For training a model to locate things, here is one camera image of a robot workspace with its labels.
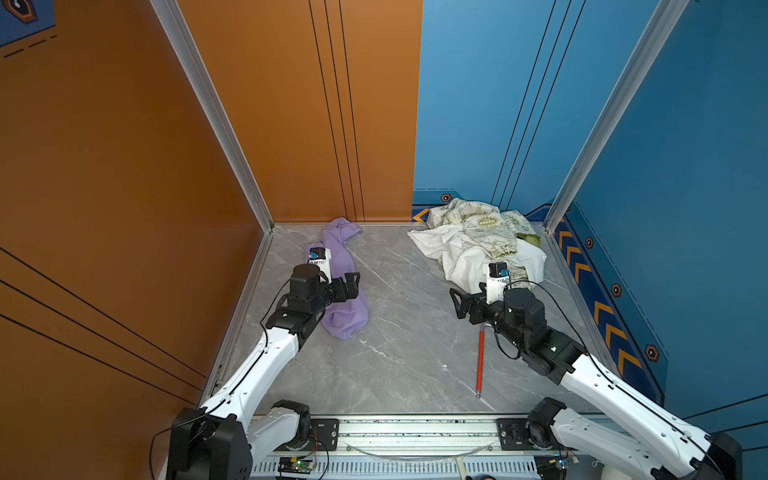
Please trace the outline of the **purple cloth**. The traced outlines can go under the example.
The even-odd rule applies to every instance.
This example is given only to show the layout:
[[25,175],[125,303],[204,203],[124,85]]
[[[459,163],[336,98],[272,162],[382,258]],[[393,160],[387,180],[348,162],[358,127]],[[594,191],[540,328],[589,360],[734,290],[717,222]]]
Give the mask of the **purple cloth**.
[[334,302],[327,307],[322,324],[340,340],[362,330],[369,320],[368,304],[359,286],[360,274],[346,248],[347,241],[360,231],[349,220],[337,218],[326,225],[319,242],[304,249],[304,259],[321,269],[333,289]]

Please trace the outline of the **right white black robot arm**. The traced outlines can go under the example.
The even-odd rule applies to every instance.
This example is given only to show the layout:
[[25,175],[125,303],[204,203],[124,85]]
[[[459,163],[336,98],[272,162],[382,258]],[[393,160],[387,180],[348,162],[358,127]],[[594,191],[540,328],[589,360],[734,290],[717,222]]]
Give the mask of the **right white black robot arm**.
[[645,397],[571,336],[550,327],[544,304],[525,288],[449,292],[456,315],[490,325],[537,374],[589,402],[616,429],[565,403],[542,400],[528,415],[530,442],[574,449],[631,479],[740,479],[743,449],[726,432],[708,433]]

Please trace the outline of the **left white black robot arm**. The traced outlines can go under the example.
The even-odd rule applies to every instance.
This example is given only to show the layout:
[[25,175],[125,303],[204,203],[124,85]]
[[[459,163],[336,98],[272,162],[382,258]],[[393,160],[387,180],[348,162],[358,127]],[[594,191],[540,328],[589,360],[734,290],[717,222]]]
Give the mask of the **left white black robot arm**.
[[268,307],[257,346],[233,375],[196,409],[184,408],[167,428],[169,451],[154,479],[248,479],[255,463],[310,435],[307,405],[280,401],[254,418],[271,385],[299,353],[328,308],[358,297],[360,275],[332,278],[319,263],[294,267]]

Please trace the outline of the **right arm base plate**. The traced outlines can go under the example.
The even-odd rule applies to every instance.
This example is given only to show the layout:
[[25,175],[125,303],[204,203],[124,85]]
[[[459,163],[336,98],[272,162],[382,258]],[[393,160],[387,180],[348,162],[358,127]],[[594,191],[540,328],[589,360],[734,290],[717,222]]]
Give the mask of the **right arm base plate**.
[[503,451],[536,450],[525,418],[505,417],[495,422],[500,447]]

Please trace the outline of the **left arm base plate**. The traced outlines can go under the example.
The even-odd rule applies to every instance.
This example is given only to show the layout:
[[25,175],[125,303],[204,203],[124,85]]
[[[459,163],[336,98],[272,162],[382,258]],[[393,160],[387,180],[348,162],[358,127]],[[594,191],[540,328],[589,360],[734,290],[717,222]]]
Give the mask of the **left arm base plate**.
[[292,440],[283,444],[278,451],[308,452],[315,448],[315,444],[322,443],[329,452],[334,452],[338,447],[340,421],[338,418],[314,418],[310,419],[309,433],[299,440]]

